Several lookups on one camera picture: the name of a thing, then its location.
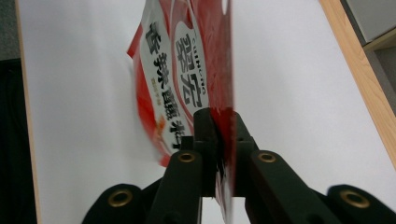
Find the snack bag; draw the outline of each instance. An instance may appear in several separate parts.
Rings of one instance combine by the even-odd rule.
[[[216,198],[231,223],[235,117],[231,0],[147,0],[128,54],[136,73],[138,113],[166,166],[181,136],[193,135],[192,115],[210,107],[219,129]]]
[[[192,135],[193,113],[209,107],[204,47],[190,2],[147,1],[128,54],[139,116],[161,165]]]

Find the gray floor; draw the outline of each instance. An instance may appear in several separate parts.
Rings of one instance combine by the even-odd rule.
[[[376,50],[371,59],[370,64],[396,115],[396,48]]]
[[[0,61],[20,58],[15,1],[0,2]]]

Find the red and white packaging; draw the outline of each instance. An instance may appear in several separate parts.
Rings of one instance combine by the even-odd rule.
[[[133,58],[138,113],[166,166],[192,115],[210,107],[224,148],[217,198],[227,223],[235,166],[230,31],[231,0],[147,0],[128,54]]]

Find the white table surface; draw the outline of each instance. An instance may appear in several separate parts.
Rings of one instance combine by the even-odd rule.
[[[42,223],[80,223],[107,188],[164,169],[126,54],[139,1],[20,0]],[[318,1],[233,1],[235,107],[313,189],[350,184],[396,209],[396,173]],[[221,223],[205,200],[203,223]],[[241,200],[234,223],[248,223]]]

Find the wooden table edge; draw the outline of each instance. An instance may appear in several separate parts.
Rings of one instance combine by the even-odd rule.
[[[393,167],[396,168],[396,118],[376,79],[340,0],[319,0],[346,63],[361,92]]]
[[[39,197],[38,197],[37,169],[36,169],[36,163],[35,163],[35,141],[34,141],[34,136],[33,136],[33,121],[32,121],[32,116],[31,116],[28,81],[27,81],[27,76],[26,76],[25,58],[24,58],[24,50],[23,50],[23,39],[22,39],[21,14],[20,14],[19,0],[15,0],[15,8],[16,8],[17,24],[18,24],[18,39],[20,41],[23,91],[24,91],[24,97],[25,97],[30,157],[31,157],[31,163],[32,163],[33,186],[34,186],[34,191],[35,191],[35,213],[36,213],[37,223],[40,224],[40,223],[42,223],[42,219],[41,219],[41,212],[40,212],[40,202],[39,202]]]

